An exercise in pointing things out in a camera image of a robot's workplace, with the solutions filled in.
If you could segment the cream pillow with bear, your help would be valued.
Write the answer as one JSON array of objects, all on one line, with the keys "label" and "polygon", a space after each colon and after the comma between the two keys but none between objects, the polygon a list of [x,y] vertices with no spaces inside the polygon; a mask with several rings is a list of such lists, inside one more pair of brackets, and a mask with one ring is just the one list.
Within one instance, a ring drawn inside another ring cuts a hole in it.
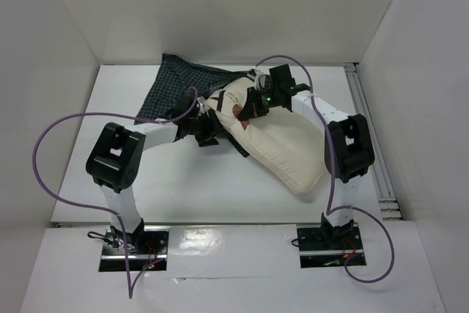
[{"label": "cream pillow with bear", "polygon": [[324,135],[306,118],[276,107],[264,117],[240,121],[237,116],[254,85],[239,78],[204,102],[223,128],[256,161],[274,173],[295,194],[307,194],[325,171]]}]

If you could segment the dark checked pillowcase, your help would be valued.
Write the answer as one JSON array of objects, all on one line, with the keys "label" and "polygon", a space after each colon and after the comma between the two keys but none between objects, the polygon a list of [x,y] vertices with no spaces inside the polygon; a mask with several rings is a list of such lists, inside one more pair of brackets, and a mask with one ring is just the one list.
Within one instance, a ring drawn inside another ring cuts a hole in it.
[{"label": "dark checked pillowcase", "polygon": [[[158,74],[137,117],[151,120],[178,117],[187,111],[195,96],[208,99],[212,93],[246,76],[245,70],[228,71],[187,62],[174,54],[164,54]],[[221,132],[216,139],[228,140],[244,158],[248,157],[249,153],[241,147],[221,123],[220,126]]]}]

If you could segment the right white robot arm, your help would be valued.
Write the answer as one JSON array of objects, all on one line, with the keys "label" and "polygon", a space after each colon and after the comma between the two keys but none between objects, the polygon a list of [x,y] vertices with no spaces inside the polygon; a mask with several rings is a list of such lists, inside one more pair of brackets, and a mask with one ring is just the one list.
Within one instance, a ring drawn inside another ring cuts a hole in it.
[{"label": "right white robot arm", "polygon": [[263,117],[275,107],[286,108],[306,118],[325,133],[324,162],[330,174],[330,195],[321,215],[320,240],[337,248],[352,233],[353,206],[362,177],[374,163],[374,150],[366,118],[348,115],[313,93],[312,84],[298,84],[289,65],[248,71],[254,85],[237,114],[240,121]]}]

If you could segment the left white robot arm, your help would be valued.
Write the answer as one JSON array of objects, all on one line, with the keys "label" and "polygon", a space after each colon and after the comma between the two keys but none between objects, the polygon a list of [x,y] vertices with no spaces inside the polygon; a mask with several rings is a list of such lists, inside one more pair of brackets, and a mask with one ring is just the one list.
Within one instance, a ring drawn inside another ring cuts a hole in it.
[{"label": "left white robot arm", "polygon": [[112,218],[111,231],[127,253],[139,252],[149,241],[133,195],[144,151],[187,136],[194,137],[199,147],[217,145],[220,129],[215,115],[204,107],[208,98],[207,92],[198,93],[193,87],[159,103],[148,97],[133,125],[109,122],[98,137],[86,162],[86,172],[100,187],[108,208],[121,218]]}]

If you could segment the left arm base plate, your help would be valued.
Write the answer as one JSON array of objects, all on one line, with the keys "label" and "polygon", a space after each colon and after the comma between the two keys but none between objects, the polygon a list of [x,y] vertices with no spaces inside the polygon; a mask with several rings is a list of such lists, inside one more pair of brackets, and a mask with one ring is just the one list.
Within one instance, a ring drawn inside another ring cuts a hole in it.
[{"label": "left arm base plate", "polygon": [[[90,231],[87,237],[102,241],[100,272],[125,272],[123,240],[114,235],[110,228],[103,234]],[[131,272],[166,271],[169,244],[169,228],[148,226],[144,228],[143,239],[136,245],[128,246]]]}]

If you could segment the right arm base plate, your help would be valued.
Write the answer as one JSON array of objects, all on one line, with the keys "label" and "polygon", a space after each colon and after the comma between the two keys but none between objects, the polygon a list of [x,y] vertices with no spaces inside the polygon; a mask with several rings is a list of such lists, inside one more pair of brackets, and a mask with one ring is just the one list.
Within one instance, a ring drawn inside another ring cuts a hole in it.
[{"label": "right arm base plate", "polygon": [[291,244],[298,249],[300,267],[337,268],[349,260],[349,266],[366,266],[361,233],[357,224],[352,232],[335,243],[327,243],[319,224],[298,224]]}]

